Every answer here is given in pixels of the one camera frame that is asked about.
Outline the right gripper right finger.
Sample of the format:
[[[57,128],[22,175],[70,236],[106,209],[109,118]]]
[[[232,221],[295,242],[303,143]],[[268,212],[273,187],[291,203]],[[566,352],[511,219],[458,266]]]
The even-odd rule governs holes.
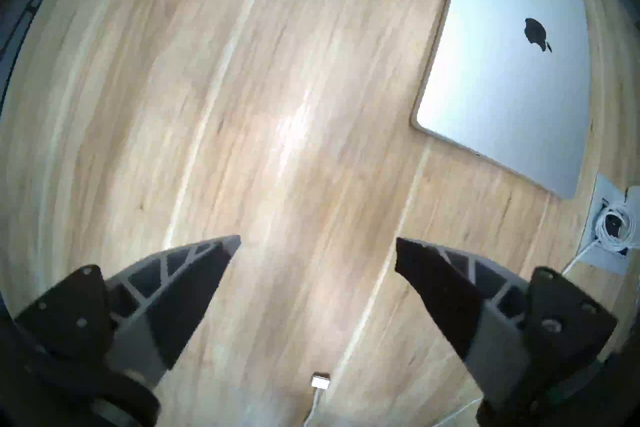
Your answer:
[[[595,361],[616,317],[558,271],[525,280],[491,259],[396,239],[395,271],[418,293],[491,412],[526,412]]]

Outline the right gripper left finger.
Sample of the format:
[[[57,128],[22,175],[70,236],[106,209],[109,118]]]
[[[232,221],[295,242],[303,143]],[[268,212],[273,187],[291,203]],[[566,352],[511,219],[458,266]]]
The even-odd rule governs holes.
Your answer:
[[[56,358],[104,363],[154,388],[203,320],[240,246],[238,235],[187,244],[152,253],[108,279],[98,265],[82,266],[15,323]]]

